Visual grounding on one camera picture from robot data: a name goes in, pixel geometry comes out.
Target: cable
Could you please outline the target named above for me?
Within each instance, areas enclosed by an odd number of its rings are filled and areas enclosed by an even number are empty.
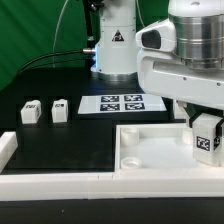
[[[56,48],[56,43],[57,43],[57,39],[58,39],[59,28],[61,26],[61,21],[62,21],[62,18],[64,16],[64,12],[65,12],[65,10],[67,8],[68,2],[69,2],[69,0],[65,1],[64,5],[62,7],[62,10],[61,10],[59,19],[58,19],[58,23],[57,23],[57,27],[56,27],[56,31],[55,31],[55,36],[54,36],[53,53],[55,53],[55,48]]]
[[[45,64],[41,64],[41,65],[36,65],[30,68],[27,68],[25,70],[23,70],[23,72],[31,70],[31,69],[35,69],[35,68],[39,68],[39,67],[43,67],[43,66],[47,66],[47,65],[52,65],[52,64],[62,64],[62,63],[66,63],[66,62],[72,62],[72,61],[85,61],[85,60],[92,60],[91,58],[73,58],[73,59],[69,59],[69,60],[64,60],[64,61],[56,61],[56,62],[50,62],[50,63],[45,63]]]
[[[23,65],[22,68],[19,69],[19,71],[17,72],[16,75],[21,74],[23,71],[26,70],[27,67],[29,67],[30,65],[32,65],[33,63],[35,63],[37,61],[40,61],[40,60],[43,60],[46,58],[56,57],[56,56],[64,56],[64,55],[79,54],[79,53],[83,53],[83,50],[65,51],[65,52],[58,52],[58,53],[42,55],[40,57],[34,58],[33,60],[31,60],[31,61],[27,62],[25,65]]]
[[[141,10],[140,10],[140,7],[139,7],[139,0],[136,0],[136,3],[137,3],[137,9],[138,9],[139,19],[140,19],[140,21],[141,21],[142,26],[145,27],[145,24],[144,24],[144,22],[143,22],[143,20],[142,20]]]

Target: black cable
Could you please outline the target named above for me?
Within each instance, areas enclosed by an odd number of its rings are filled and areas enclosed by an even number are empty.
[[[62,63],[66,63],[66,62],[72,62],[72,61],[85,61],[85,60],[92,60],[91,58],[73,58],[73,59],[69,59],[69,60],[64,60],[64,61],[57,61],[57,62],[50,62],[50,63],[45,63],[45,64],[41,64],[41,65],[36,65],[33,67],[29,67],[25,70],[23,70],[23,72],[31,70],[31,69],[35,69],[35,68],[39,68],[39,67],[43,67],[43,66],[47,66],[47,65],[53,65],[53,64],[62,64]]]
[[[22,68],[20,68],[19,71],[16,73],[16,75],[20,75],[23,71],[26,70],[27,67],[29,67],[30,65],[32,65],[33,63],[35,63],[37,61],[41,61],[43,59],[51,58],[51,57],[79,54],[79,53],[83,53],[83,50],[65,51],[65,52],[57,52],[57,53],[42,55],[40,57],[37,57],[37,58],[27,62],[25,65],[23,65]]]

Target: circular recess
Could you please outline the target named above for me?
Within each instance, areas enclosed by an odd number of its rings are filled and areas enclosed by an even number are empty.
[[[121,169],[134,170],[142,167],[142,161],[136,157],[127,157],[121,160]]]

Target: white tray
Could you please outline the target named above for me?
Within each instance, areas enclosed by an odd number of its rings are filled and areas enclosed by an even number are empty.
[[[121,130],[137,129],[139,144],[121,145]],[[0,201],[149,197],[223,197],[224,168],[201,166],[182,142],[183,124],[117,126],[115,171],[0,176]],[[121,169],[126,157],[142,161]]]

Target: green backdrop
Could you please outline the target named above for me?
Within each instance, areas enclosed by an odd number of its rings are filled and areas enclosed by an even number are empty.
[[[0,90],[18,69],[39,55],[51,53],[57,21],[65,0],[0,0]],[[167,17],[169,0],[139,0],[145,24]],[[99,38],[98,15],[92,16]],[[137,29],[141,29],[137,17]],[[57,40],[56,51],[86,46],[82,1],[70,0]],[[81,66],[79,62],[63,66]]]

